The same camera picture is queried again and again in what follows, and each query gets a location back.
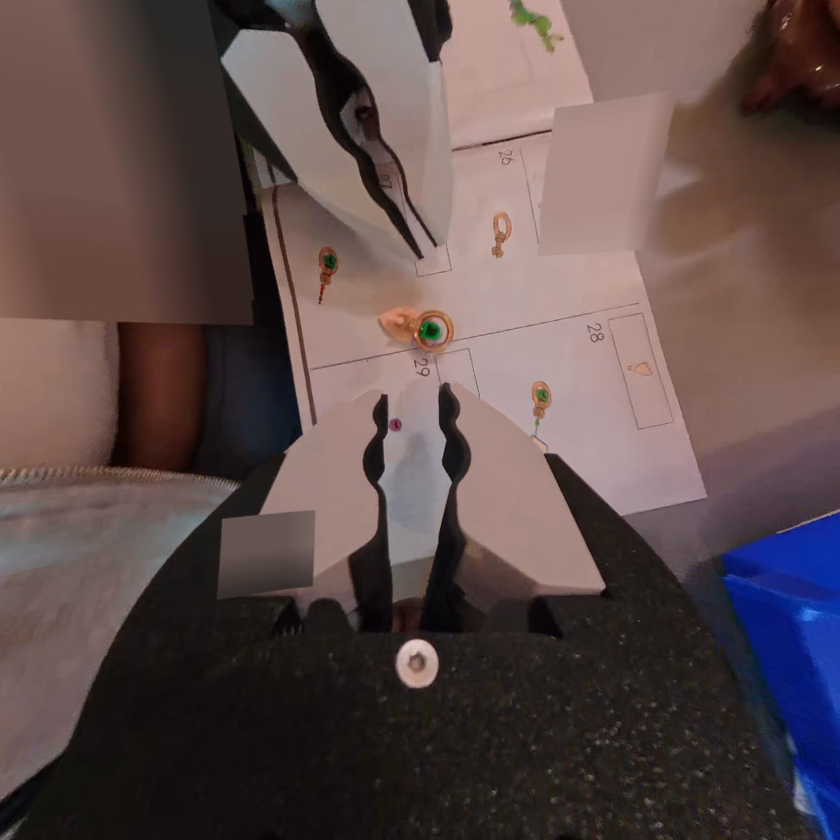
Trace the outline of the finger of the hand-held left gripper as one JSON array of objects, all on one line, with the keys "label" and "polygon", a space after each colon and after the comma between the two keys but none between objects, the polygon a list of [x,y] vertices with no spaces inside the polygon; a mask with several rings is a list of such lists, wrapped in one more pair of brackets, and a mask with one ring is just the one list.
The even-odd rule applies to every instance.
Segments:
[{"label": "finger of the hand-held left gripper", "polygon": [[301,189],[370,244],[422,258],[370,154],[344,125],[333,84],[310,66],[292,35],[243,28],[222,64]]},{"label": "finger of the hand-held left gripper", "polygon": [[445,78],[428,56],[417,21],[434,3],[317,1],[339,55],[360,72],[377,113],[381,143],[401,172],[406,204],[434,248],[448,237],[454,170]]}]

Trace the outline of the brown brick pot stand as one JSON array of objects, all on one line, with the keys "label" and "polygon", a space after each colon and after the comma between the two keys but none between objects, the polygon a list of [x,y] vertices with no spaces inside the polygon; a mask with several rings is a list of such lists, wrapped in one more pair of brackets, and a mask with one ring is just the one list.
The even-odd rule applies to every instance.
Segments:
[{"label": "brown brick pot stand", "polygon": [[759,34],[767,39],[769,58],[742,97],[742,113],[770,113],[792,98],[838,111],[838,1],[768,1]]}]

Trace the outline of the white instruction booklet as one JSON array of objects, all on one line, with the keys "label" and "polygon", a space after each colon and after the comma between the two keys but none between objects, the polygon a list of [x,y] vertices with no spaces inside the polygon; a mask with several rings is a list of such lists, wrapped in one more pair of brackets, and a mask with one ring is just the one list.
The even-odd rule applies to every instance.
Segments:
[{"label": "white instruction booklet", "polygon": [[[444,247],[405,262],[368,245],[302,189],[272,196],[273,258],[301,425],[369,390],[388,395],[392,515],[443,506],[438,387],[459,384],[536,434],[619,513],[706,496],[636,256],[541,256],[550,124],[592,90],[561,2],[524,2],[561,42],[549,52],[509,2],[450,2],[443,49],[454,212]],[[391,339],[393,308],[446,313],[442,353]]]}]

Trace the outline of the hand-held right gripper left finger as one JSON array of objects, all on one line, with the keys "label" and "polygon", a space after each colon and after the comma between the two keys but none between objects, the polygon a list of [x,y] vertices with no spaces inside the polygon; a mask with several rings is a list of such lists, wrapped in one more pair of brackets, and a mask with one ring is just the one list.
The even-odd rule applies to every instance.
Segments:
[{"label": "hand-held right gripper left finger", "polygon": [[272,584],[263,595],[293,598],[301,615],[320,599],[356,613],[360,629],[389,631],[393,581],[384,474],[388,400],[365,392],[336,405],[291,446],[261,510],[264,515],[312,511],[310,585]]}]

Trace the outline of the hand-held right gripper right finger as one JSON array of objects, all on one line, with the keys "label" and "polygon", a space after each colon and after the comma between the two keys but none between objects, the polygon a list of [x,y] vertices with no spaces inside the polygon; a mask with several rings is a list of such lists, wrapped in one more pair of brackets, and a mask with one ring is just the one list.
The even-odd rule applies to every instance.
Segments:
[{"label": "hand-held right gripper right finger", "polygon": [[458,384],[438,393],[450,480],[423,630],[555,632],[548,600],[595,599],[606,583],[546,454]]}]

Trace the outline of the blue plastic crate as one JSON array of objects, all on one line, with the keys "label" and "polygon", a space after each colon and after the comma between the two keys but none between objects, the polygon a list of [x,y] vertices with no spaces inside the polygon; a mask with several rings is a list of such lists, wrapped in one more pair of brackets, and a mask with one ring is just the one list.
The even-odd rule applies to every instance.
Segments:
[{"label": "blue plastic crate", "polygon": [[794,779],[839,837],[839,512],[722,556],[722,579],[793,744]]}]

